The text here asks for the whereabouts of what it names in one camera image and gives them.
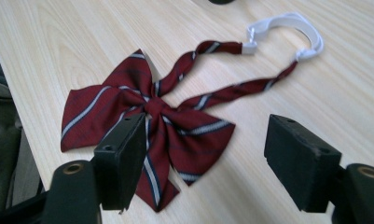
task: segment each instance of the wooden table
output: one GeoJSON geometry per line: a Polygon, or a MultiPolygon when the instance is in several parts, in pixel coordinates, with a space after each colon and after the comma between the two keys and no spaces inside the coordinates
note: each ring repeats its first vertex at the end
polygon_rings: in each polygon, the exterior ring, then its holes
{"type": "MultiPolygon", "coordinates": [[[[264,94],[207,112],[237,124],[219,162],[156,214],[133,197],[128,212],[103,212],[104,223],[330,223],[299,212],[263,156],[269,114],[295,119],[343,153],[341,165],[374,166],[374,1],[0,0],[0,61],[46,189],[61,164],[92,157],[93,147],[60,152],[62,112],[71,89],[99,84],[142,49],[155,79],[201,41],[246,42],[251,22],[297,11],[326,47],[264,94]]],[[[285,68],[308,40],[272,30],[254,56],[201,57],[167,95],[170,105],[285,68]]]]}

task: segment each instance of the gray fabric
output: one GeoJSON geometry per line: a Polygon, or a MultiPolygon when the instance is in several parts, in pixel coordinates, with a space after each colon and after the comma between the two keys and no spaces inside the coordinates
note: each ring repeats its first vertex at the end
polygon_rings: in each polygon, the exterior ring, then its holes
{"type": "Polygon", "coordinates": [[[40,177],[0,65],[0,211],[36,195],[40,177]]]}
{"type": "Polygon", "coordinates": [[[7,86],[0,83],[0,211],[6,208],[12,173],[18,158],[21,129],[19,116],[7,86]]]}
{"type": "Polygon", "coordinates": [[[21,145],[15,168],[11,205],[33,198],[37,194],[39,184],[40,176],[35,166],[35,160],[27,142],[26,134],[21,129],[21,145]]]}

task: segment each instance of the black object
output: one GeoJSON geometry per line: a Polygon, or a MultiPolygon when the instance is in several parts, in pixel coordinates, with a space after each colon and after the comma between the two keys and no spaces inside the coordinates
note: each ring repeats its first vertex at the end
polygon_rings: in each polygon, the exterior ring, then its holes
{"type": "Polygon", "coordinates": [[[56,169],[50,190],[0,213],[0,223],[102,223],[104,210],[128,209],[143,170],[145,114],[123,119],[94,149],[92,161],[56,169]]]}
{"type": "Polygon", "coordinates": [[[224,4],[233,2],[233,0],[209,0],[209,1],[217,5],[224,5],[224,4]]]}
{"type": "Polygon", "coordinates": [[[333,223],[374,223],[374,167],[339,166],[341,153],[292,119],[270,115],[265,157],[299,210],[336,208],[333,223]]]}

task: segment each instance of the maroon bow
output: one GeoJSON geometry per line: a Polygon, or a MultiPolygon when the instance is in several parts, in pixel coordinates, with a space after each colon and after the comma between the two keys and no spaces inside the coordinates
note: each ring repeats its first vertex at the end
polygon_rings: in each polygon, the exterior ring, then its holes
{"type": "Polygon", "coordinates": [[[70,91],[62,119],[62,151],[97,145],[122,118],[146,112],[148,151],[136,193],[160,211],[178,193],[168,180],[170,167],[191,185],[218,160],[233,133],[234,124],[202,110],[264,91],[297,65],[293,62],[274,78],[252,80],[190,98],[177,108],[160,99],[187,75],[200,54],[212,52],[241,54],[242,44],[202,42],[196,50],[181,56],[167,77],[155,83],[144,54],[137,50],[102,85],[70,91]]]}

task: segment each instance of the plastic clip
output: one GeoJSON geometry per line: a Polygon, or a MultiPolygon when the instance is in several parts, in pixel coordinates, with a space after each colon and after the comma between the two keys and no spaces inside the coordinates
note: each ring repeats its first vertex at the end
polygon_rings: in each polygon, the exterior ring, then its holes
{"type": "Polygon", "coordinates": [[[249,25],[247,28],[247,38],[249,39],[249,42],[243,43],[242,53],[255,53],[257,41],[264,39],[269,29],[278,26],[295,28],[309,38],[312,47],[310,49],[298,50],[295,55],[295,59],[297,61],[300,62],[310,59],[323,51],[324,41],[318,31],[302,15],[297,12],[291,12],[280,16],[267,18],[262,21],[257,21],[249,25]]]}

